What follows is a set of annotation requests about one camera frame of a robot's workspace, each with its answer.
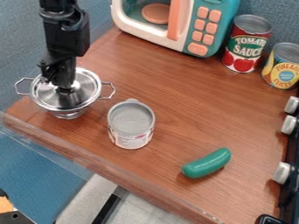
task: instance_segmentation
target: stove knob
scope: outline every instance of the stove knob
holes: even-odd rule
[[[299,106],[299,98],[291,96],[284,108],[284,112],[293,115]]]
[[[283,185],[288,177],[290,172],[290,164],[280,162],[276,168],[275,173],[273,174],[272,180],[278,184]]]
[[[297,124],[297,119],[292,115],[287,115],[282,125],[282,133],[290,135]]]

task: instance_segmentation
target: tin can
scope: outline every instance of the tin can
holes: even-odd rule
[[[292,43],[275,45],[261,72],[261,77],[272,87],[293,88],[299,80],[299,45]]]
[[[236,17],[223,57],[224,65],[234,72],[252,72],[259,64],[270,35],[271,25],[265,18],[255,15]]]
[[[155,114],[149,106],[137,99],[128,99],[109,110],[108,135],[118,147],[140,149],[153,137],[155,122]]]

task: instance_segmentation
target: strainer handle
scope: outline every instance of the strainer handle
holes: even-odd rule
[[[108,81],[103,81],[101,84],[103,86],[109,85],[112,88],[112,92],[111,92],[110,96],[99,96],[98,100],[110,100],[112,98],[112,96],[116,93],[115,86],[113,85],[112,82],[108,82]]]
[[[22,93],[22,92],[18,91],[17,86],[18,86],[19,84],[21,84],[23,81],[34,81],[34,79],[33,79],[33,78],[27,78],[27,77],[24,77],[24,78],[20,79],[19,81],[17,81],[17,82],[15,83],[15,85],[14,85],[15,90],[16,90],[16,93],[17,93],[18,95],[29,95],[29,93]]]

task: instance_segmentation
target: yellow can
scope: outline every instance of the yellow can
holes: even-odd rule
[[[299,80],[299,45],[279,43],[274,46],[261,72],[266,83],[275,88],[294,88]]]

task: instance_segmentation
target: floor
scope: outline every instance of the floor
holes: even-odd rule
[[[121,201],[105,224],[191,224],[96,174],[76,195],[56,224],[92,223],[112,193]]]

